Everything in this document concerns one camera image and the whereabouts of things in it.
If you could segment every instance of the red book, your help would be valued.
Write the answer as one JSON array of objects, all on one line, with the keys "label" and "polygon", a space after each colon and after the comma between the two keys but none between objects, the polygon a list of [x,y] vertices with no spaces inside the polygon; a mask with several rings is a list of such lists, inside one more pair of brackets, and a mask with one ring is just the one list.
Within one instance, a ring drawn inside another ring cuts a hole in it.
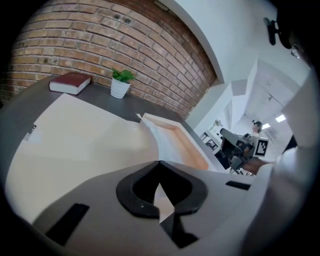
[{"label": "red book", "polygon": [[90,75],[69,72],[52,79],[49,83],[49,88],[51,91],[77,95],[90,84],[90,81]]}]

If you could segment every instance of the table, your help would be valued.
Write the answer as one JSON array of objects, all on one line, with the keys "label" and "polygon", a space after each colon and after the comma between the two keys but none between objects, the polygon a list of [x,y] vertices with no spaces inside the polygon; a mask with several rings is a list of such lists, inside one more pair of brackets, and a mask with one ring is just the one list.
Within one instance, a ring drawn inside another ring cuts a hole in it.
[{"label": "table", "polygon": [[[7,174],[15,152],[33,123],[62,93],[49,90],[49,81],[56,76],[52,75],[36,82],[29,88],[15,96],[0,110],[0,175],[1,183],[6,183]],[[162,106],[126,94],[123,99],[117,99],[110,95],[110,88],[89,84],[79,95],[74,97],[88,102],[96,107],[109,111],[125,120],[140,122],[140,114],[149,113],[162,118],[180,122],[195,142],[203,150],[218,172],[224,172],[222,165],[212,154],[199,136],[190,128],[183,118],[176,112]]]}]

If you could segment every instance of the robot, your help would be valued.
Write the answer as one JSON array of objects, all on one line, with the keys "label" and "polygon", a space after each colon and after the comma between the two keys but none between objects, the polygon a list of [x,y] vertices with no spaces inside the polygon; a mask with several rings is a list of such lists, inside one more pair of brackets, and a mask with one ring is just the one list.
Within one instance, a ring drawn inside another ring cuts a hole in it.
[{"label": "robot", "polygon": [[251,158],[264,158],[269,140],[245,134],[244,136],[236,135],[224,128],[220,130],[223,136],[221,151],[228,158],[230,167],[237,173],[243,175],[239,170],[245,162]]}]

